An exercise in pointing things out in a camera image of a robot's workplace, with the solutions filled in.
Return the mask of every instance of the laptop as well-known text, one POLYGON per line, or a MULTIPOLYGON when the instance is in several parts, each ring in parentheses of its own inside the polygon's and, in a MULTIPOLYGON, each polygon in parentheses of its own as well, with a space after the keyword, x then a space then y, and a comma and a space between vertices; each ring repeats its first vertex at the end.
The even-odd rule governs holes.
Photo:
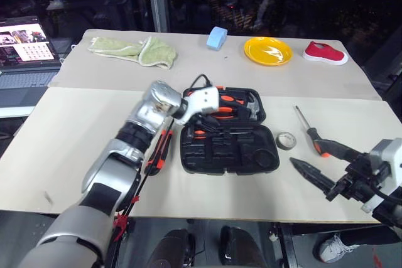
POLYGON ((60 65, 38 17, 0 19, 0 108, 35 106, 60 65))

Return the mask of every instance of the white shoe sole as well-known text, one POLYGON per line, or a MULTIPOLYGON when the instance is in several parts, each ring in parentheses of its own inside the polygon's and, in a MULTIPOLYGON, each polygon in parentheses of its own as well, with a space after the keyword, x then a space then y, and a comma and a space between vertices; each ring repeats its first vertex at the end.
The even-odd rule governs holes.
POLYGON ((342 53, 344 54, 344 57, 340 61, 329 60, 329 59, 322 58, 319 56, 310 56, 310 55, 307 55, 305 51, 303 52, 303 58, 308 61, 319 61, 319 62, 324 62, 324 63, 328 63, 328 64, 332 64, 332 65, 343 65, 347 62, 349 57, 343 51, 342 51, 342 53))

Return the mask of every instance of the red shoe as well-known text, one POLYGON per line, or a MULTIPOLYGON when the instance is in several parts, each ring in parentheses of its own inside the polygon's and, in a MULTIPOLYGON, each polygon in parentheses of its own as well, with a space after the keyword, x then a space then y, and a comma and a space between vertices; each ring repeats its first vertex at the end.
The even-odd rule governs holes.
POLYGON ((320 61, 333 65, 342 65, 347 62, 347 55, 328 44, 311 41, 303 53, 303 58, 310 61, 320 61))

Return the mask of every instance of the black tool case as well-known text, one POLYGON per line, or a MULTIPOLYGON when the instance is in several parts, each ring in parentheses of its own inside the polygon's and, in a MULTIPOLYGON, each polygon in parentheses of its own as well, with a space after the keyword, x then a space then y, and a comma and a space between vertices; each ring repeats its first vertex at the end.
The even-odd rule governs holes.
MULTIPOLYGON (((260 124, 266 114, 257 91, 248 88, 218 88, 220 106, 232 107, 235 113, 212 114, 214 117, 224 116, 218 119, 220 125, 215 127, 216 132, 206 131, 195 124, 182 129, 180 157, 184 169, 189 173, 224 174, 227 171, 238 175, 276 170, 280 163, 278 150, 271 131, 260 124), (223 100, 231 97, 233 100, 230 102, 223 100), (247 104, 253 100, 258 102, 259 110, 252 119, 247 104)), ((197 89, 187 89, 183 96, 197 89)))

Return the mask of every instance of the green towel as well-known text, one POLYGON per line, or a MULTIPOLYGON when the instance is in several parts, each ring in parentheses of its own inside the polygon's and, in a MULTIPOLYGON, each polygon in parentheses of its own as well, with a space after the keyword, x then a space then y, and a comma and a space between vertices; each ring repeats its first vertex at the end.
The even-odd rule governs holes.
POLYGON ((174 48, 151 36, 140 43, 96 37, 91 40, 88 50, 100 56, 130 60, 146 67, 156 65, 164 69, 170 69, 176 58, 174 48))

